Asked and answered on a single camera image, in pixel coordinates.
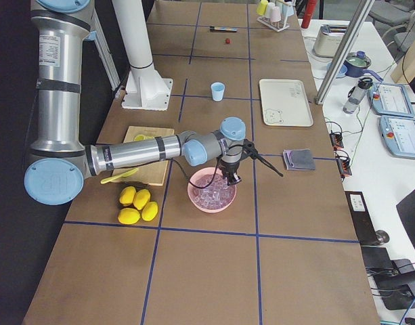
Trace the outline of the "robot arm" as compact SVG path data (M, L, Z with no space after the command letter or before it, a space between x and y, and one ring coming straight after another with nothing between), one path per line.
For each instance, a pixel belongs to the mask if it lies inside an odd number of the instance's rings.
M84 146L79 141L83 41L98 30L93 1L33 1L39 30L37 79L39 129L30 146L24 187L36 201L59 205L73 200L84 180L104 171L158 163L183 156L191 166L216 159L228 184L240 181L246 126L225 118L206 135L185 131L117 145Z

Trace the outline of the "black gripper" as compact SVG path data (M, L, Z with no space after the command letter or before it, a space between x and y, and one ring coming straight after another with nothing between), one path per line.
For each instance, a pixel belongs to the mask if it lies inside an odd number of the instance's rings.
M233 179L234 183L241 182L241 178L238 175L241 156L242 152L237 151L232 155L226 154L219 159L219 169L227 185L230 185L230 179Z

